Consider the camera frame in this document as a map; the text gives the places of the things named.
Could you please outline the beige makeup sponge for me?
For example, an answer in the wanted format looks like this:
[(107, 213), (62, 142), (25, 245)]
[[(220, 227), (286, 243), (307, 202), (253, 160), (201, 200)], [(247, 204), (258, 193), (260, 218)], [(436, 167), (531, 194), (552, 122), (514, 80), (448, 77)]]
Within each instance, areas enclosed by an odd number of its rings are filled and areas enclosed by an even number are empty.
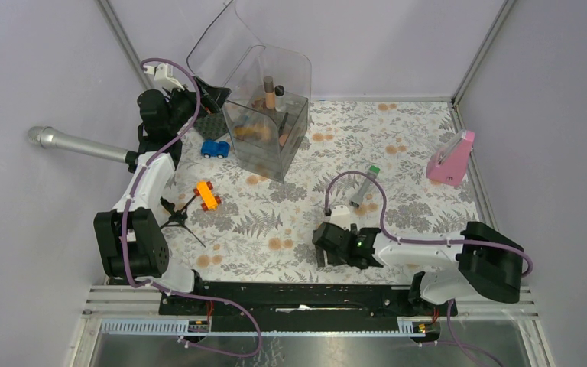
[(250, 125), (242, 127), (240, 135), (245, 141), (269, 141), (271, 129), (266, 125)]

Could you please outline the clear acrylic organizer box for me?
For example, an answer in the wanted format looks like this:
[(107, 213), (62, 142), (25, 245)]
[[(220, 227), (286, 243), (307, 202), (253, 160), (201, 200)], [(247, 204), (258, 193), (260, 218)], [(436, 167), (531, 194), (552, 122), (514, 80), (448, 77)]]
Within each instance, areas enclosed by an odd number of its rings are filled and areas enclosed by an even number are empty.
[[(226, 2), (190, 51), (186, 64), (203, 83), (230, 89), (222, 105), (236, 160), (240, 168), (284, 182), (310, 124), (312, 65), (304, 54), (261, 41), (239, 17), (235, 1)], [(289, 113), (280, 147), (283, 114), (265, 107), (263, 79), (285, 89)], [(245, 141), (242, 127), (266, 125), (269, 141)]]

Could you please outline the beige foundation tube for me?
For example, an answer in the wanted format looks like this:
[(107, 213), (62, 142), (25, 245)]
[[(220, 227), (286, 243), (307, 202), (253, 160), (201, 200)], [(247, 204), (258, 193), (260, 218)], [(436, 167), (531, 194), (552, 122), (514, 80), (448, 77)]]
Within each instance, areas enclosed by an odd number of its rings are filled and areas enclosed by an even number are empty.
[(264, 77), (263, 87), (265, 93), (265, 107), (270, 110), (275, 110), (275, 85), (272, 76)]

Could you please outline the black mascara stick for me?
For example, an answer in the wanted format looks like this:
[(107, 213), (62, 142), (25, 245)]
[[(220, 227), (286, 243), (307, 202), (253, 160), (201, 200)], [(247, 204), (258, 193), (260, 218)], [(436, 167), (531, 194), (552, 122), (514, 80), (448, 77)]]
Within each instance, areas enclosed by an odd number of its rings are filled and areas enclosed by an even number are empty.
[(281, 123), (280, 123), (279, 129), (278, 129), (278, 134), (279, 135), (282, 135), (283, 132), (284, 132), (284, 129), (285, 129), (286, 125), (287, 125), (288, 115), (289, 115), (288, 112), (285, 112), (283, 114), (283, 118), (281, 119)]

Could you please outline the orange round sponge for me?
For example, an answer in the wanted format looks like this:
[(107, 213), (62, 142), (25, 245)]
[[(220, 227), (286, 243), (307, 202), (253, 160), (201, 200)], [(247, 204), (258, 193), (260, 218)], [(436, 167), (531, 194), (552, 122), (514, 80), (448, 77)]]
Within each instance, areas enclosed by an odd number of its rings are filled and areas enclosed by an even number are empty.
[(281, 148), (283, 148), (285, 146), (285, 144), (287, 143), (287, 140), (289, 138), (289, 134), (282, 134), (279, 139), (278, 139), (278, 143), (280, 145)]

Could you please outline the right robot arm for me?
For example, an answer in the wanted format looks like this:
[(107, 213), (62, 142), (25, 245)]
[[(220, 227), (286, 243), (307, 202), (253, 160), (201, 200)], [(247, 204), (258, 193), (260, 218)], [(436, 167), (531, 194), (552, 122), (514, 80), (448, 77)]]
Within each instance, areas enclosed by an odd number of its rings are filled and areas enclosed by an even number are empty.
[(475, 294), (515, 304), (522, 278), (531, 269), (522, 246), (482, 222), (468, 222), (461, 232), (410, 239), (393, 239), (378, 228), (324, 222), (313, 231), (312, 243), (327, 254), (330, 265), (421, 267), (407, 295), (409, 308), (419, 315)]

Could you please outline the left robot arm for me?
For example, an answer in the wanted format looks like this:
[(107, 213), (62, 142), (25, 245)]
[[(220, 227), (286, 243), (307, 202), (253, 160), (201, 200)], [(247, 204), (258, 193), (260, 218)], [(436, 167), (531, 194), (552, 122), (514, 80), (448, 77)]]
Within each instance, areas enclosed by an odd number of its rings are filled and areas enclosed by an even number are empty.
[(161, 88), (138, 97), (139, 150), (125, 158), (133, 176), (113, 208), (96, 214), (96, 241), (107, 276), (132, 287), (154, 287), (167, 296), (177, 296), (185, 312), (196, 314), (206, 306), (207, 297), (196, 287), (199, 275), (186, 265), (170, 263), (154, 210), (170, 207), (162, 193), (179, 164), (182, 137), (205, 114), (207, 84), (164, 58), (143, 60), (141, 68)]

